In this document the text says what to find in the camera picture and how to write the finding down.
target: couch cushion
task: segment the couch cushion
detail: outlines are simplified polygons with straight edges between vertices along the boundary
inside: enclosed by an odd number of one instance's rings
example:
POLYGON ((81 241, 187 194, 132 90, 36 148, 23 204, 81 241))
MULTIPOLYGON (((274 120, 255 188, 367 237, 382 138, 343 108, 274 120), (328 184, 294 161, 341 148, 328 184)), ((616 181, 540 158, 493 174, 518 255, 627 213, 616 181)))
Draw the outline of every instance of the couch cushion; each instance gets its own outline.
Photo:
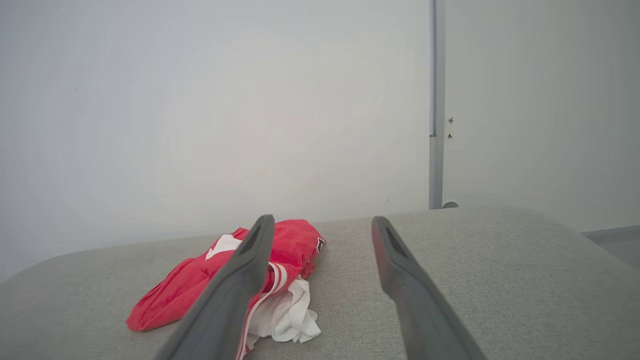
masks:
MULTIPOLYGON (((389 217, 492 359, 624 358, 640 351, 640 275, 580 234, 516 208, 389 217)), ((261 339, 247 359, 402 359, 393 302, 380 289, 371 219, 316 225, 327 240, 311 275, 323 333, 261 339)), ((151 359, 176 323, 131 332, 133 305, 216 236, 89 250, 0 284, 0 356, 151 359)))

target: red and white clothing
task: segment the red and white clothing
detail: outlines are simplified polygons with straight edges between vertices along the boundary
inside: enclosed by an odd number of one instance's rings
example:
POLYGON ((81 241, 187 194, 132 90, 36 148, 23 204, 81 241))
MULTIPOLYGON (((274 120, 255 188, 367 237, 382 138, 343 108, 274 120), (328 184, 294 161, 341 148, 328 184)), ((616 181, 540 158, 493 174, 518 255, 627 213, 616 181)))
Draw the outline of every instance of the red and white clothing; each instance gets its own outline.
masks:
MULTIPOLYGON (((204 254, 181 262, 134 306, 127 319, 129 328, 144 331, 182 318, 248 233, 240 228, 220 236, 204 254)), ((306 278, 316 267, 313 260, 322 246, 324 240, 306 220, 275 224, 265 286, 249 302, 239 359, 262 336, 304 342, 320 334, 317 315, 307 309, 306 278)))

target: baseboard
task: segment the baseboard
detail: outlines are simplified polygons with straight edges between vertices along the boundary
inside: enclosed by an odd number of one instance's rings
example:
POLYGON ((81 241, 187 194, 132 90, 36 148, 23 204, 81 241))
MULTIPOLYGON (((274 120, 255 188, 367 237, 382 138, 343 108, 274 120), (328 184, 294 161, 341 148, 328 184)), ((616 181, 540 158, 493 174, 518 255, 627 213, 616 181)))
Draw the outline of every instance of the baseboard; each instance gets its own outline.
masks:
POLYGON ((582 235, 595 243, 640 240, 640 225, 590 231, 588 233, 582 233, 582 235))

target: white cloth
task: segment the white cloth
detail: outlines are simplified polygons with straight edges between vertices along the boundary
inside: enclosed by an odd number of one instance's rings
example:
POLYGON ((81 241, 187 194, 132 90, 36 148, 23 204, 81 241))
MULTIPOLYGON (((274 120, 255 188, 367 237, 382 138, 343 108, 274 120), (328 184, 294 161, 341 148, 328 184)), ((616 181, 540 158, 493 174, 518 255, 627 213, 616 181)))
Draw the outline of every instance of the white cloth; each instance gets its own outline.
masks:
POLYGON ((266 336, 282 343, 290 340, 304 343, 320 335, 318 315, 308 309, 309 282, 299 275, 287 290, 266 299, 253 313, 247 335, 249 349, 266 336))

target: black tag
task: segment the black tag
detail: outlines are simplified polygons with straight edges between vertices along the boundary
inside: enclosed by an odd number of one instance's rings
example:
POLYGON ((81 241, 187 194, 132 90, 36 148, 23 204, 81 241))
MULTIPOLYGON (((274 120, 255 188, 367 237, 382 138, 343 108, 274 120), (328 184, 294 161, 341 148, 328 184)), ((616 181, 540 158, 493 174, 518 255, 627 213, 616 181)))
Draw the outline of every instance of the black tag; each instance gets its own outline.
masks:
POLYGON ((324 246, 324 240, 318 238, 318 252, 320 252, 320 250, 322 250, 322 247, 324 246))

